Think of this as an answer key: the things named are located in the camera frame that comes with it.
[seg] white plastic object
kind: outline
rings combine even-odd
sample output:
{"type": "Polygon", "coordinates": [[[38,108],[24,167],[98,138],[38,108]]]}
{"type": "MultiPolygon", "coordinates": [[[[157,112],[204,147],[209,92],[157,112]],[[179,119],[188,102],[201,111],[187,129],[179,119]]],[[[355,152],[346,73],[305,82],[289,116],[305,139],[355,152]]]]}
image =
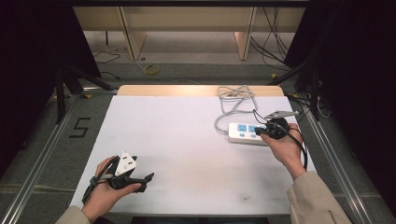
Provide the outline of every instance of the white plastic object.
{"type": "Polygon", "coordinates": [[[136,161],[128,152],[124,151],[122,152],[122,156],[120,156],[119,166],[117,166],[115,176],[123,175],[126,172],[133,170],[136,166],[136,161]]]}

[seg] wire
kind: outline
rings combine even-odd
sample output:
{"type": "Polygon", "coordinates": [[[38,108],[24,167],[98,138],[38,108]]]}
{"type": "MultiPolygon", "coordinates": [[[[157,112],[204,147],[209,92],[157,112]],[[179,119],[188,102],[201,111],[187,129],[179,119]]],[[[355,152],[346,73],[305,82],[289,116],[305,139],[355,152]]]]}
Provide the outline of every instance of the wire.
{"type": "Polygon", "coordinates": [[[109,49],[108,51],[106,51],[107,53],[109,53],[111,50],[114,50],[114,49],[120,49],[120,48],[126,48],[126,45],[123,45],[123,46],[118,46],[118,47],[115,47],[115,48],[113,48],[113,49],[109,49]]]}
{"type": "Polygon", "coordinates": [[[307,110],[305,111],[305,113],[303,114],[303,116],[300,117],[300,118],[297,120],[297,123],[300,123],[300,121],[305,117],[306,114],[308,114],[309,111],[311,111],[311,109],[307,109],[307,110]]]}
{"type": "Polygon", "coordinates": [[[112,61],[118,59],[118,58],[121,56],[120,54],[114,54],[114,53],[109,53],[109,52],[105,52],[105,51],[100,51],[99,53],[94,54],[94,55],[93,55],[93,58],[96,57],[96,56],[98,56],[99,54],[102,54],[102,53],[114,55],[114,56],[116,56],[116,57],[113,58],[113,59],[110,59],[110,60],[108,60],[108,61],[106,61],[106,62],[96,62],[96,63],[109,63],[109,62],[112,62],[112,61]]]}
{"type": "Polygon", "coordinates": [[[332,111],[329,110],[329,113],[328,113],[327,115],[324,115],[324,114],[321,112],[321,109],[320,109],[320,107],[319,107],[320,99],[321,99],[321,98],[319,97],[319,98],[318,98],[318,103],[317,103],[318,112],[320,113],[321,116],[323,116],[323,118],[327,119],[327,118],[330,117],[330,114],[332,113],[332,111]]]}
{"type": "Polygon", "coordinates": [[[265,58],[264,58],[264,57],[267,57],[267,58],[270,58],[270,59],[274,59],[274,60],[276,60],[276,61],[279,61],[280,63],[283,63],[283,64],[285,65],[285,63],[284,63],[282,60],[280,60],[280,59],[277,58],[273,53],[271,53],[270,51],[268,51],[267,49],[264,48],[265,45],[266,45],[266,42],[267,42],[268,38],[267,38],[267,40],[265,40],[265,43],[263,44],[263,46],[260,46],[259,43],[257,43],[257,41],[253,38],[253,36],[251,36],[250,39],[253,41],[253,42],[251,42],[251,43],[252,43],[252,47],[253,47],[255,50],[257,50],[257,51],[262,55],[262,61],[263,61],[266,65],[268,65],[268,66],[270,66],[270,67],[273,67],[273,68],[275,68],[275,69],[278,69],[278,70],[288,71],[288,72],[290,71],[289,69],[284,69],[284,68],[280,68],[280,67],[275,67],[275,66],[269,64],[267,61],[265,61],[265,58]]]}
{"type": "Polygon", "coordinates": [[[87,189],[85,190],[85,193],[82,197],[82,202],[85,204],[85,202],[87,202],[90,199],[90,194],[93,191],[93,189],[98,185],[98,184],[103,184],[106,183],[107,181],[101,181],[99,182],[99,180],[102,178],[103,173],[107,170],[108,167],[110,167],[111,164],[113,164],[113,162],[116,160],[117,158],[114,158],[112,160],[110,160],[106,166],[101,170],[101,172],[97,175],[94,176],[91,181],[90,181],[90,185],[87,187],[87,189]]]}
{"type": "Polygon", "coordinates": [[[221,105],[221,112],[223,113],[215,120],[215,128],[224,134],[228,134],[228,130],[223,130],[219,127],[219,121],[226,117],[229,117],[233,114],[247,114],[252,113],[252,110],[239,110],[237,109],[243,102],[246,100],[251,100],[254,104],[254,109],[257,110],[259,107],[257,105],[256,99],[254,98],[254,92],[250,89],[249,86],[243,85],[236,89],[219,86],[218,87],[218,97],[221,105]],[[224,109],[224,103],[236,103],[233,108],[229,111],[224,109]]]}
{"type": "Polygon", "coordinates": [[[120,77],[112,74],[111,72],[100,72],[100,73],[104,73],[104,74],[110,74],[111,76],[115,77],[116,79],[121,79],[120,77]]]}
{"type": "MultiPolygon", "coordinates": [[[[303,144],[300,143],[300,141],[298,141],[298,140],[297,140],[293,135],[291,135],[286,129],[284,129],[284,128],[283,128],[282,126],[280,126],[279,124],[277,124],[277,123],[275,123],[275,122],[272,122],[271,120],[268,120],[268,119],[262,117],[256,110],[253,110],[253,114],[254,114],[254,117],[256,118],[256,120],[257,120],[260,124],[272,124],[272,125],[274,126],[274,128],[278,128],[280,131],[282,131],[284,134],[286,134],[288,137],[290,137],[290,138],[297,144],[297,146],[298,146],[298,147],[300,148],[300,150],[303,152],[303,156],[304,156],[304,165],[303,165],[303,167],[304,167],[305,170],[306,170],[306,169],[307,169],[307,166],[308,166],[308,153],[307,153],[306,146],[303,147],[303,144]],[[264,119],[264,120],[266,121],[266,123],[263,123],[263,122],[259,121],[259,120],[257,119],[256,116],[258,116],[258,117],[261,118],[261,119],[264,119]]],[[[303,134],[302,134],[299,130],[294,129],[294,128],[290,128],[290,129],[293,129],[293,130],[297,131],[297,132],[300,134],[300,136],[303,138],[303,142],[305,142],[304,137],[303,137],[303,134]]]]}
{"type": "Polygon", "coordinates": [[[159,80],[165,80],[165,81],[172,81],[172,82],[188,81],[188,82],[191,82],[191,83],[194,83],[194,84],[197,84],[197,85],[202,85],[202,84],[199,83],[199,82],[192,81],[192,80],[189,80],[189,79],[170,79],[170,78],[164,78],[164,77],[152,77],[152,75],[149,76],[149,75],[147,74],[147,71],[148,71],[147,68],[145,69],[145,68],[142,67],[142,65],[141,65],[140,63],[138,63],[138,62],[136,62],[136,63],[137,63],[137,65],[139,65],[139,67],[140,67],[140,69],[142,70],[143,74],[144,74],[146,77],[148,77],[148,78],[159,79],[159,80]]]}
{"type": "Polygon", "coordinates": [[[279,68],[279,67],[272,66],[272,65],[268,64],[267,61],[265,61],[265,58],[264,58],[264,57],[267,57],[267,58],[270,58],[270,59],[275,59],[275,60],[277,60],[277,61],[283,63],[284,65],[286,65],[286,64],[284,63],[284,60],[285,60],[285,57],[286,57],[286,55],[287,55],[287,50],[288,50],[288,48],[287,48],[287,46],[283,43],[283,41],[282,41],[282,39],[281,39],[281,37],[280,37],[279,31],[278,31],[278,29],[277,29],[277,26],[278,26],[278,23],[279,23],[279,19],[278,19],[279,8],[278,8],[278,7],[275,7],[275,8],[274,8],[274,21],[273,21],[273,22],[270,22],[270,19],[269,19],[268,15],[267,15],[267,12],[266,12],[266,10],[265,10],[265,7],[263,7],[262,9],[263,9],[263,11],[264,11],[265,18],[267,19],[268,25],[269,25],[269,27],[270,27],[270,33],[268,34],[268,36],[267,36],[267,38],[265,39],[265,41],[264,41],[264,43],[263,43],[262,46],[260,46],[260,45],[257,43],[257,41],[254,40],[253,37],[251,37],[251,40],[253,40],[252,46],[253,46],[253,48],[254,48],[255,50],[257,50],[259,53],[262,54],[262,60],[264,61],[264,63],[265,63],[266,65],[268,65],[268,66],[270,66],[270,67],[273,67],[273,68],[275,68],[275,69],[282,70],[282,71],[290,71],[289,69],[283,69],[283,68],[279,68]],[[274,38],[276,39],[276,46],[277,46],[277,48],[278,48],[280,57],[281,57],[282,59],[279,59],[279,58],[276,57],[273,53],[271,53],[271,52],[269,52],[267,49],[265,49],[265,45],[267,44],[268,39],[270,38],[271,35],[273,35],[274,38]]]}

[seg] white cable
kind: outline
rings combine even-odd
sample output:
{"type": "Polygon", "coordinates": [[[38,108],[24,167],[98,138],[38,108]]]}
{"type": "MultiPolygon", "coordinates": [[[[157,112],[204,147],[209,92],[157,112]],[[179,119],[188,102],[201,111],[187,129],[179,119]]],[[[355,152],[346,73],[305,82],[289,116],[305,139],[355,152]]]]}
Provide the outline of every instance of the white cable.
{"type": "Polygon", "coordinates": [[[101,178],[101,179],[109,179],[109,178],[111,178],[111,177],[113,177],[113,175],[107,174],[107,175],[102,175],[100,178],[101,178]]]}
{"type": "Polygon", "coordinates": [[[220,100],[222,115],[215,120],[215,128],[224,134],[228,134],[228,130],[223,130],[219,127],[219,121],[223,118],[231,116],[233,114],[247,114],[253,113],[251,110],[238,110],[237,107],[240,106],[244,101],[251,100],[254,104],[254,109],[258,110],[256,99],[254,98],[254,92],[251,91],[250,87],[247,85],[240,86],[236,89],[219,86],[218,87],[218,97],[220,100]],[[235,106],[230,111],[225,111],[224,103],[236,103],[235,106]]]}
{"type": "Polygon", "coordinates": [[[329,110],[329,114],[328,114],[328,115],[324,115],[324,114],[321,112],[321,110],[320,110],[319,101],[320,101],[320,98],[318,98],[318,103],[317,103],[318,111],[319,111],[319,113],[321,114],[321,116],[323,116],[323,118],[327,119],[327,118],[330,116],[331,112],[330,112],[330,110],[329,110]]]}

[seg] white paper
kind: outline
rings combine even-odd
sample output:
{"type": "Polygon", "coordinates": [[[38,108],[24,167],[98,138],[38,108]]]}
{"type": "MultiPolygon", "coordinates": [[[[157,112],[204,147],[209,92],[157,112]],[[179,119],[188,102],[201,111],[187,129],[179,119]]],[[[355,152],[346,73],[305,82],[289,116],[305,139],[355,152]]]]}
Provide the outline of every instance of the white paper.
{"type": "MultiPolygon", "coordinates": [[[[291,111],[286,97],[256,97],[263,117],[291,111]]],[[[246,101],[240,109],[252,110],[246,101]]],[[[111,210],[144,216],[268,216],[290,213],[292,179],[269,147],[233,144],[215,129],[218,97],[114,96],[71,205],[82,196],[96,166],[127,151],[137,156],[131,174],[155,173],[144,193],[122,198],[111,210]]],[[[295,122],[295,117],[286,118],[295,122]]],[[[253,114],[222,119],[255,124],[253,114]]],[[[308,158],[308,170],[315,170],[308,158]]]]}

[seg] person's left hand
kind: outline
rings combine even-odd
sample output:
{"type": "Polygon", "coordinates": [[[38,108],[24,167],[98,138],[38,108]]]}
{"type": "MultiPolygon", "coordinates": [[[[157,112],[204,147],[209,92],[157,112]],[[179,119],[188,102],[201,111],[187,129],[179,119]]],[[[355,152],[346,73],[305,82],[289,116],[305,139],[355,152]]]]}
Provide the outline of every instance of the person's left hand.
{"type": "MultiPolygon", "coordinates": [[[[102,161],[97,166],[95,175],[99,175],[102,169],[112,159],[114,159],[114,156],[102,161]]],[[[141,184],[132,184],[123,189],[113,189],[108,185],[107,182],[99,184],[93,189],[90,195],[90,199],[85,202],[84,207],[82,207],[81,211],[88,218],[88,220],[93,223],[97,218],[110,211],[110,209],[120,198],[136,191],[141,186],[141,184]]]]}

